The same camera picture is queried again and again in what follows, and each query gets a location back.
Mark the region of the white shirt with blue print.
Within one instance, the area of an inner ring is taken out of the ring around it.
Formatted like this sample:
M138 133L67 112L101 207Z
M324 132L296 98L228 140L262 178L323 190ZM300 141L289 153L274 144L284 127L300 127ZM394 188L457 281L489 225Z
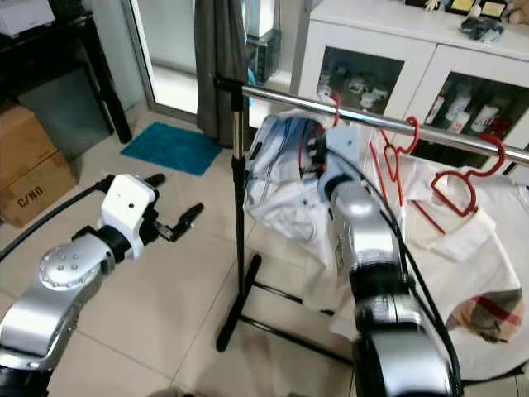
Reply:
M308 251L330 248L327 207L318 192L310 144L322 118L307 111L267 116L246 156L245 207L257 222Z

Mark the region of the blue floor mat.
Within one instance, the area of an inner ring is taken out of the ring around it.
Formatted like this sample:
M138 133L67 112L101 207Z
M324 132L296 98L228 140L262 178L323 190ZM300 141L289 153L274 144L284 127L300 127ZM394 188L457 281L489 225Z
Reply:
M207 173L220 152L211 137L163 122L152 122L121 150L129 158L196 177Z

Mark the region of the black and chrome clothes rack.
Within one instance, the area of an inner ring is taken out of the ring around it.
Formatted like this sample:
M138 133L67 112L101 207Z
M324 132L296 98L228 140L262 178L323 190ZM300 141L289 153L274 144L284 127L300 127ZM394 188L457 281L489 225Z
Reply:
M260 272L261 257L260 254L254 254L248 261L245 259L245 239L248 234L245 233L245 163L246 156L245 147L242 141L245 140L246 130L250 128L249 122L243 120L243 116L249 112L249 99L253 98L256 101L283 103L290 107L303 111L311 111L320 113L322 116L335 117L339 116L341 120L358 122L360 125L371 127L380 127L384 130L392 130L392 132L399 132L401 135L412 136L413 128L408 122L397 120L397 118L373 116L365 111L354 110L352 108L336 109L333 105L321 101L313 101L313 99L302 98L302 96L287 94L273 89L265 89L254 84L245 84L238 82L235 79L227 79L226 77L217 77L214 80L215 87L219 90L226 91L231 95L231 112L236 119L234 122L234 135L236 138L235 154L231 159L231 167L233 167L233 189L234 199L236 202L236 257L238 260L238 290L236 298L227 311L222 328L216 339L215 347L217 352L225 352L231 338L234 336L236 325L245 323L258 328L262 332L272 334L272 336L280 337L284 341L298 345L303 349L314 352L320 356L325 356L332 359L342 366L354 367L354 360L349 355L334 352L324 345L320 345L311 339L303 339L298 334L287 332L281 328L273 328L268 323L261 322L243 314L243 307L254 288L267 291L269 294L281 296L281 298L288 299L294 303L302 305L303 300L296 295L287 294L280 289L276 289L268 284L261 283L256 279L258 272ZM498 156L496 146L492 143L484 142L480 137L455 135L455 133L444 132L431 127L421 127L421 140L460 149L461 151L469 152L470 154ZM507 159L505 161L512 161L519 165L529 165L529 151L524 149L517 149L506 146Z

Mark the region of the grey board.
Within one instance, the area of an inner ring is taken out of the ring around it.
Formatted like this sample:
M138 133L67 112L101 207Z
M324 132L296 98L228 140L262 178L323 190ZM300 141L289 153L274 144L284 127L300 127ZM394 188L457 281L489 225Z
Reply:
M33 111L61 155L75 161L111 135L83 73L67 74L19 95Z

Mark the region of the dark slim appliance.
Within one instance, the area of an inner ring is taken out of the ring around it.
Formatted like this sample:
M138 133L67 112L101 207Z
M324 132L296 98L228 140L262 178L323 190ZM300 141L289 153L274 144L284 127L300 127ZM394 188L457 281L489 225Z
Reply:
M268 83L279 71L281 30L272 29L261 36L246 35L248 75L253 84Z

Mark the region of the printed cardboard box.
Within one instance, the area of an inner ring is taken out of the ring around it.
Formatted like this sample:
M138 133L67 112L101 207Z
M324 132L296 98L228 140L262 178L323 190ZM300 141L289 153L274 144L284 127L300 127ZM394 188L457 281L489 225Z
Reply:
M77 185L63 154L56 152L33 170L4 185L0 192L1 219L13 227L25 227Z

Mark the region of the grey curtain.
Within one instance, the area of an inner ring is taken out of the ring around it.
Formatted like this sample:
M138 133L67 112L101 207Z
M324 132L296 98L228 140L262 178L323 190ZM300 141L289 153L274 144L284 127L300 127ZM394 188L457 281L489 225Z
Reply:
M217 77L248 80L241 0L195 0L197 125L224 147L233 145L231 95L215 87Z

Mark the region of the glass sliding door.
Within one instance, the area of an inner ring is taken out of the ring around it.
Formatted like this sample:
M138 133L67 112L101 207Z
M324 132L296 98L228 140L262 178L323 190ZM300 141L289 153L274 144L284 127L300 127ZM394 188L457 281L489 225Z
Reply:
M281 30L279 71L262 86L289 91L292 84L296 27L302 0L284 7L281 0L241 0L246 34ZM151 109L196 121L195 0L127 0L125 13L137 52L137 64Z

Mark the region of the white glass-door cabinet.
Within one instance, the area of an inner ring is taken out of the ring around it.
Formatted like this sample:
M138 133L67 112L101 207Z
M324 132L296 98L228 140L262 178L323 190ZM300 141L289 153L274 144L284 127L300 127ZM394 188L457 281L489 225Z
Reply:
M529 149L529 24L507 24L484 43L462 34L461 22L403 0L322 0L307 16L294 90Z

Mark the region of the black table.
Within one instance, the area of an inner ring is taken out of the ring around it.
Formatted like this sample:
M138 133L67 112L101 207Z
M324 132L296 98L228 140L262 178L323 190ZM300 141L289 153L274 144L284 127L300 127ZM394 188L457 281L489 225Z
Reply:
M31 84L43 84L45 72L59 72L61 67L86 68L94 83L96 103L102 107L112 132L122 144L131 141L132 129L117 94L93 12L84 11L17 37L1 36L0 58L0 92L12 101L29 91Z

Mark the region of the white garment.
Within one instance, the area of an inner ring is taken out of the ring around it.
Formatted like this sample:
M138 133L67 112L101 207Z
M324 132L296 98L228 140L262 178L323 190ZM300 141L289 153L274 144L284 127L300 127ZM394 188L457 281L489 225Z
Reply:
M458 305L473 296L521 289L524 321L508 343L486 342L464 328L449 328L461 377L490 380L529 362L529 186L502 174L474 177L479 208L461 217L431 190L435 174L445 170L461 171L423 159L402 159L408 199L419 201L445 228L445 235L410 203L404 216L397 215L408 248L446 322ZM438 188L458 207L469 202L468 190L455 178L439 182Z

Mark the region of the black bundle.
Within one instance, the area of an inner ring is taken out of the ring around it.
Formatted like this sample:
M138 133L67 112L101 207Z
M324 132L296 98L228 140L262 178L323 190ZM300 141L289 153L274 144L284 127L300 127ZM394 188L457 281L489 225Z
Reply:
M488 17L467 16L460 23L460 31L472 41L492 43L503 37L505 27Z

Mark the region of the white box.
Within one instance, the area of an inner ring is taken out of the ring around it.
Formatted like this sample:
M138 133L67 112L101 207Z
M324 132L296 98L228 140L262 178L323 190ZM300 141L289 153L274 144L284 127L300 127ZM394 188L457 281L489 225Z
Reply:
M55 22L48 0L1 0L0 33L18 36L23 31Z

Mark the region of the plaid cloth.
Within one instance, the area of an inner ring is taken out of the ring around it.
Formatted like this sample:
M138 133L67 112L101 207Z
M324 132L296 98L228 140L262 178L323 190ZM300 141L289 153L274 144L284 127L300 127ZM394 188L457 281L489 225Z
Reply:
M446 325L490 343L508 343L524 321L525 303L521 289L488 292L473 296L456 307Z

